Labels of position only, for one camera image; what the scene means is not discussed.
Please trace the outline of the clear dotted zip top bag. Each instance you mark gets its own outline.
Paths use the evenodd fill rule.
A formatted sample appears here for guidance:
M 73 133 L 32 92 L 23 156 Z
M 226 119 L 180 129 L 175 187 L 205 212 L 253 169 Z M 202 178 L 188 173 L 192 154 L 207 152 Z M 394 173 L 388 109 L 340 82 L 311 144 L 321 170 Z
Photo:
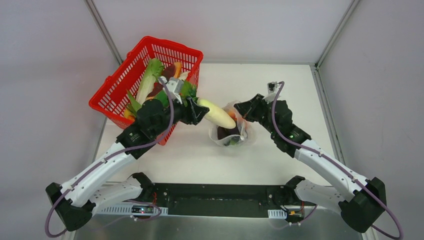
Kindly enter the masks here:
M 212 125 L 209 128 L 208 136 L 218 146 L 238 147 L 241 145 L 252 145 L 257 139 L 256 132 L 250 122 L 246 121 L 235 108 L 235 104 L 238 103 L 240 101 L 235 100 L 222 108 L 236 123 L 235 128 L 227 129 L 217 125 Z

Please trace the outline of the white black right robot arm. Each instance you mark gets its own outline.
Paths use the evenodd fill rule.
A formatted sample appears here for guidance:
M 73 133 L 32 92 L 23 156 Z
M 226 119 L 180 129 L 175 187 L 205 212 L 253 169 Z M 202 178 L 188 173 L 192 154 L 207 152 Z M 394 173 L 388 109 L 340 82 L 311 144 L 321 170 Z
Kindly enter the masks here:
M 353 230 L 365 233 L 385 211 L 385 184 L 377 177 L 369 179 L 354 172 L 334 158 L 325 159 L 325 152 L 309 134 L 297 127 L 293 113 L 285 100 L 275 107 L 257 94 L 249 101 L 236 103 L 235 109 L 249 122 L 258 122 L 269 133 L 279 150 L 306 164 L 323 177 L 329 187 L 295 176 L 284 190 L 284 200 L 290 205 L 300 201 L 314 203 L 340 214 Z

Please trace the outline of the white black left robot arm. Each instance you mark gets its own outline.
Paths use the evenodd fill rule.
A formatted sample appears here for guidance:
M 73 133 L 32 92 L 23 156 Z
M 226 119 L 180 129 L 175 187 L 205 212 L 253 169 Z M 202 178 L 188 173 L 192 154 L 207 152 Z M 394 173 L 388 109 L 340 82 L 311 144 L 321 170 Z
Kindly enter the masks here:
M 200 99 L 190 96 L 182 102 L 171 100 L 169 106 L 158 99 L 145 101 L 135 121 L 123 130 L 107 153 L 73 179 L 62 184 L 52 182 L 45 188 L 52 205 L 45 230 L 49 229 L 53 213 L 57 213 L 69 232 L 84 226 L 100 204 L 94 197 L 95 192 L 112 175 L 149 151 L 158 143 L 157 137 L 165 137 L 173 124 L 197 125 L 209 111 L 209 107 L 201 105 Z

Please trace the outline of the green leafy lettuce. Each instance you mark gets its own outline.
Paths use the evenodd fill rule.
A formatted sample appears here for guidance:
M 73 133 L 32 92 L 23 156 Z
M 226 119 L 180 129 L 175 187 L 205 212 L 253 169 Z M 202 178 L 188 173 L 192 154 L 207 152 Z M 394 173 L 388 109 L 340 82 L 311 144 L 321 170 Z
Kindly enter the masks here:
M 158 58 L 149 60 L 135 98 L 139 104 L 142 105 L 153 91 L 155 82 L 162 75 L 164 68 L 163 63 Z

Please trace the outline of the yellow lemon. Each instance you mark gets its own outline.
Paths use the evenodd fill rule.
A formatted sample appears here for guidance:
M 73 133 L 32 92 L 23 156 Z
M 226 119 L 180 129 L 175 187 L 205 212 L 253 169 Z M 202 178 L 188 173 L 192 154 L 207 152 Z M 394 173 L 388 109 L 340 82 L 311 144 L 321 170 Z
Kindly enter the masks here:
M 135 116 L 134 116 L 134 114 L 129 110 L 129 109 L 125 109 L 124 110 L 124 112 L 123 112 L 123 116 L 127 119 L 127 120 L 130 120 L 130 121 L 132 121 L 132 122 L 134 122 L 135 121 Z

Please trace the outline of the red plastic basket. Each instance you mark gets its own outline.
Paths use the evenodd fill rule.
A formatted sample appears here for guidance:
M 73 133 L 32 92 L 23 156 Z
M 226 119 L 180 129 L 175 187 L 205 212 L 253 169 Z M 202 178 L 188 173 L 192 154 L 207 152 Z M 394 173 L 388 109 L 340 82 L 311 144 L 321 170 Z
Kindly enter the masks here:
M 119 128 L 128 127 L 133 123 L 124 117 L 126 106 L 130 103 L 128 92 L 136 96 L 152 58 L 159 59 L 166 67 L 174 62 L 182 63 L 182 70 L 189 72 L 186 80 L 198 85 L 200 64 L 204 58 L 200 50 L 171 40 L 145 36 L 127 53 L 118 69 L 105 79 L 88 105 L 104 114 Z

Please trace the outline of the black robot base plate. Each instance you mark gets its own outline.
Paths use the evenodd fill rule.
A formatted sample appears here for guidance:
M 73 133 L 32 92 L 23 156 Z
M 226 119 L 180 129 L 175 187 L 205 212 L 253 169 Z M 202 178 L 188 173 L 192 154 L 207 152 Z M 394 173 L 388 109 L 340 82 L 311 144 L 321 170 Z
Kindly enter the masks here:
M 201 217 L 266 218 L 269 210 L 302 205 L 282 185 L 155 183 L 134 200 L 167 208 L 169 215 Z

